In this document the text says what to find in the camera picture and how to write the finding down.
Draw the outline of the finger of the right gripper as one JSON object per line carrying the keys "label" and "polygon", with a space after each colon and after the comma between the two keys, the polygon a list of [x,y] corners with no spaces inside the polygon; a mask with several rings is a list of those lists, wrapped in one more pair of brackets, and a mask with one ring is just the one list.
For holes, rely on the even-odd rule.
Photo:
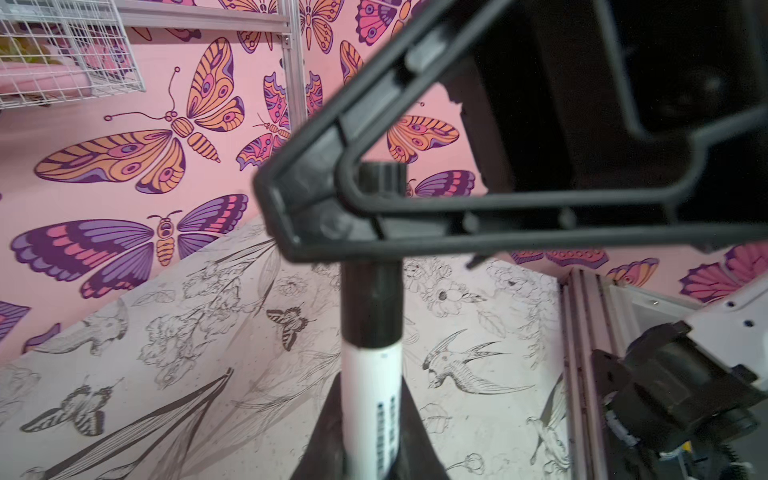
{"label": "finger of the right gripper", "polygon": [[294,263],[391,260],[515,248],[488,197],[372,196],[362,156],[508,10],[506,1],[437,1],[381,48],[254,177],[264,222]]}

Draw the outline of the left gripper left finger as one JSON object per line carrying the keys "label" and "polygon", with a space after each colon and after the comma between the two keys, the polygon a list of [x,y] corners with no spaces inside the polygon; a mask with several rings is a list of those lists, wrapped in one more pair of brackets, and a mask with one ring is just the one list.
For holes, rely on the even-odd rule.
{"label": "left gripper left finger", "polygon": [[341,374],[337,374],[326,396],[307,448],[291,480],[336,480],[344,478]]}

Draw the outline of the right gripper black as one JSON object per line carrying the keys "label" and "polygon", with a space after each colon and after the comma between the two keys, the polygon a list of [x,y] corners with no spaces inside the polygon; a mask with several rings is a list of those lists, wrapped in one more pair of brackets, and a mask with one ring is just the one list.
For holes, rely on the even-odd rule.
{"label": "right gripper black", "polygon": [[444,84],[512,250],[765,239],[765,208],[678,213],[766,174],[761,9],[518,1],[493,21]]}

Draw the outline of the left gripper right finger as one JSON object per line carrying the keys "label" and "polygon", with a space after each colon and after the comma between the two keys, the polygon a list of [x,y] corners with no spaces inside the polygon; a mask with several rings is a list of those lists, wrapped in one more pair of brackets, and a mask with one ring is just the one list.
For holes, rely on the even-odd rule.
{"label": "left gripper right finger", "polygon": [[422,422],[414,398],[402,378],[400,440],[395,461],[395,478],[400,480],[448,480],[445,467]]}

